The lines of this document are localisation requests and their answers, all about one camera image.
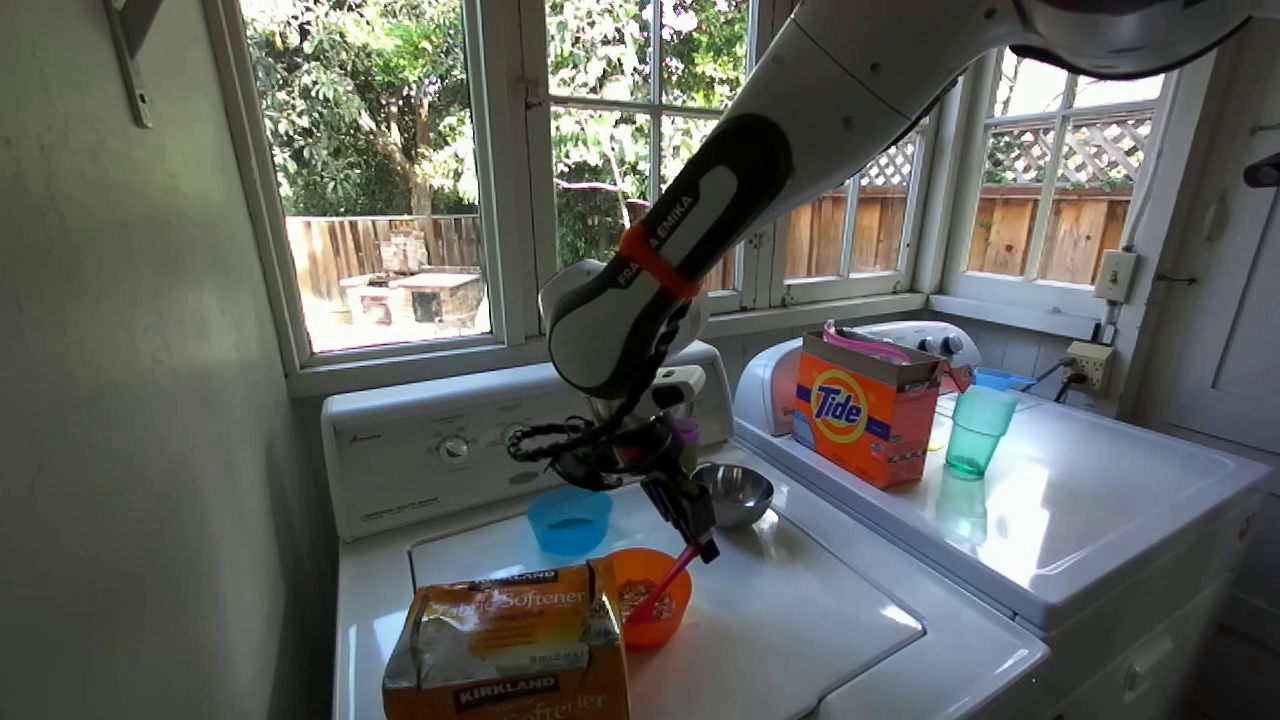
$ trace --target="orange plastic bowl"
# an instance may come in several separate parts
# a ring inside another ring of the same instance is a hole
[[[625,546],[604,556],[599,563],[599,586],[617,606],[617,624],[625,629],[625,645],[645,651],[660,647],[677,636],[689,597],[690,597],[690,574],[679,570],[668,591],[654,598],[650,613],[639,613],[636,618],[630,606],[654,591],[654,582],[673,570],[677,556],[650,551],[650,546]]]

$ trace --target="white appliance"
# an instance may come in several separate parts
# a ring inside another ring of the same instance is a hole
[[[996,606],[827,507],[781,466],[732,445],[721,356],[690,348],[702,458],[761,466],[770,510],[721,530],[721,560],[690,563],[690,604],[660,651],[629,655],[630,715],[1028,715],[1042,645]],[[335,715],[374,720],[379,680],[410,598],[410,574],[484,581],[577,563],[542,556],[522,522],[549,473],[512,465],[503,438],[582,412],[549,365],[428,380],[322,402],[329,482],[340,518]],[[679,534],[639,488],[613,490],[594,551]]]
[[[892,341],[913,343],[913,326],[897,323]],[[742,446],[1032,629],[1052,651],[1034,715],[1171,713],[1248,539],[1264,465],[1020,397],[974,488],[938,466],[950,409],[938,401],[924,478],[878,490],[787,431],[797,352],[787,341],[742,369]]]

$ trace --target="blue cup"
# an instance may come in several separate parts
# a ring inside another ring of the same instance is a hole
[[[553,488],[527,502],[531,534],[542,551],[582,556],[606,530],[613,499],[582,488]]]
[[[966,383],[950,412],[947,475],[982,478],[1006,431],[1017,397]]]

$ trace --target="teal cup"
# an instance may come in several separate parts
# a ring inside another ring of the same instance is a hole
[[[1012,390],[972,383],[950,412],[947,475],[982,478],[1012,420]]]

